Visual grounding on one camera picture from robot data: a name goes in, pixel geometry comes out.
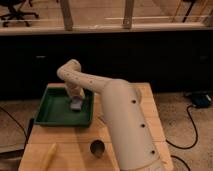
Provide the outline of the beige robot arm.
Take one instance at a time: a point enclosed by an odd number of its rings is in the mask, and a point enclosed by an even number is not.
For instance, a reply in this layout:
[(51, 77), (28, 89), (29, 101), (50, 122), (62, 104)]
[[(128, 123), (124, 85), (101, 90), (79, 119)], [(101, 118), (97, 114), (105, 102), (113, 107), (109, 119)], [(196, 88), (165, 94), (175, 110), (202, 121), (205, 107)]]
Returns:
[(120, 171), (166, 171), (140, 106), (138, 88), (123, 79), (81, 72), (81, 64), (71, 59), (57, 69), (68, 87), (98, 93)]

